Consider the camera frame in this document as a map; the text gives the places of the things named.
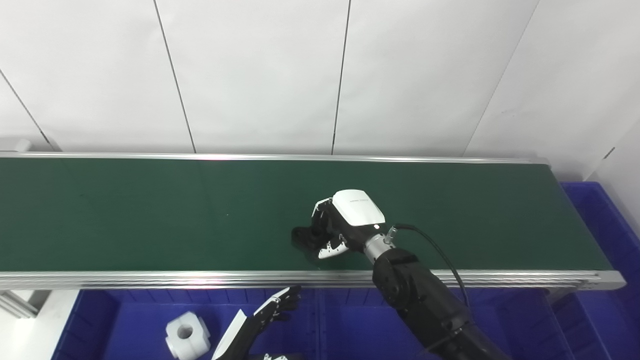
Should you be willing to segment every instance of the robotic arm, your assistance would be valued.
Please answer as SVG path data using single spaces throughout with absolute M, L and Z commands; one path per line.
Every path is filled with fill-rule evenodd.
M 396 248 L 396 229 L 361 190 L 341 190 L 319 201 L 310 227 L 292 230 L 292 241 L 324 259 L 353 250 L 373 264 L 373 283 L 413 335 L 446 360 L 508 360 L 471 319 L 468 308 L 417 256 Z

